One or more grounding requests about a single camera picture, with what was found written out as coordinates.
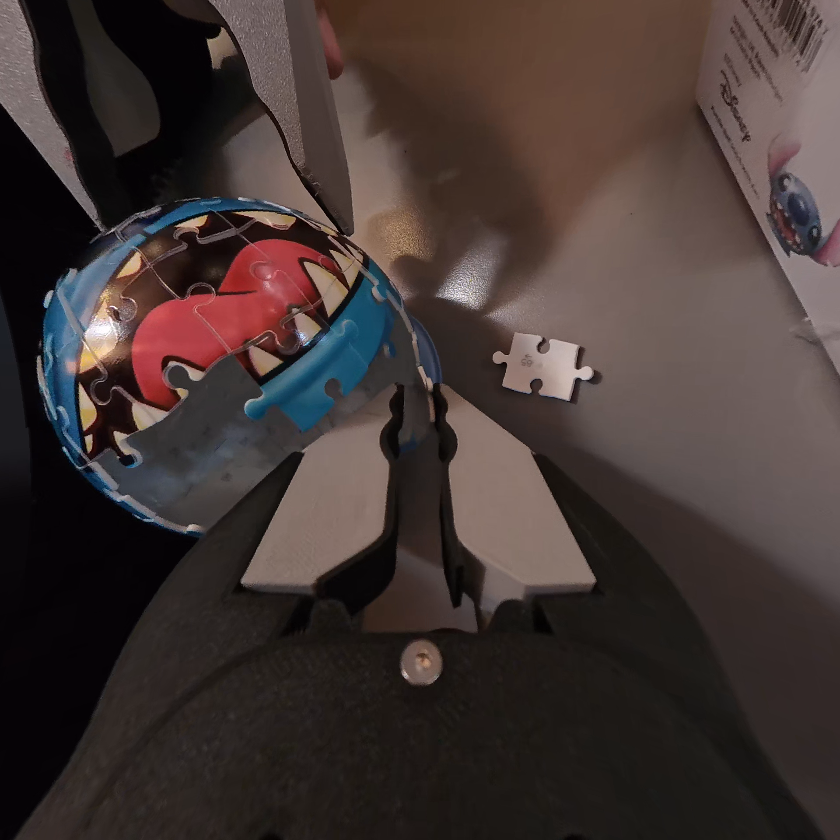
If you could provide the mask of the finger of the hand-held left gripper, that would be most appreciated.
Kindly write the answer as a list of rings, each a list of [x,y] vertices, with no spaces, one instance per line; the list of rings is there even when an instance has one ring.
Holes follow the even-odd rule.
[[[301,182],[344,234],[353,198],[314,2],[212,1]]]
[[[9,116],[100,229],[154,204],[146,153],[161,112],[94,2],[2,1],[1,89]]]

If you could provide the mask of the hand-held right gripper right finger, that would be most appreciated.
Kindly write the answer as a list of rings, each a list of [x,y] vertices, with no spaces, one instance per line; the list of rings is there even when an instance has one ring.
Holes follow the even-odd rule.
[[[589,592],[595,576],[531,449],[446,385],[433,391],[453,606]]]

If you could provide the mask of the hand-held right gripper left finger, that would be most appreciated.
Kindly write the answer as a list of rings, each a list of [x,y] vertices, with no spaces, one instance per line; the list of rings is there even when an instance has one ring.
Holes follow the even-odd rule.
[[[241,579],[258,592],[382,592],[396,567],[393,385],[304,451]]]

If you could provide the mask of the white puzzle piece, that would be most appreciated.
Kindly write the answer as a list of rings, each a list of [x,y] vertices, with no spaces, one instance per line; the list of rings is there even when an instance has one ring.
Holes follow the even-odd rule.
[[[493,363],[507,366],[502,386],[529,394],[532,382],[540,381],[541,396],[569,402],[576,382],[590,381],[595,372],[589,366],[578,367],[579,345],[549,339],[548,349],[541,352],[539,346],[542,341],[539,335],[516,332],[507,353],[493,353]]]

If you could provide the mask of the blue puzzle ball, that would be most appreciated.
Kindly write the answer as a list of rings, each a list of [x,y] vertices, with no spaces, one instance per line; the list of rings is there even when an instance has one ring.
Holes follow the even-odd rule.
[[[143,522],[199,535],[393,385],[417,340],[372,257],[244,198],[156,206],[45,299],[38,388],[66,457]]]

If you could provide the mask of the printed puzzle box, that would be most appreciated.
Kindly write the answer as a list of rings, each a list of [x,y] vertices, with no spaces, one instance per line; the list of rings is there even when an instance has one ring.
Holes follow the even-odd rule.
[[[715,2],[696,99],[838,369],[839,2]]]

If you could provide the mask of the person's left hand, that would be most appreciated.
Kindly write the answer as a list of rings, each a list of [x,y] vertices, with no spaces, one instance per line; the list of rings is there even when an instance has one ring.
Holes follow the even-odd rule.
[[[327,3],[325,1],[315,1],[315,6],[329,78],[335,81],[343,74],[344,62],[342,50],[335,34]]]

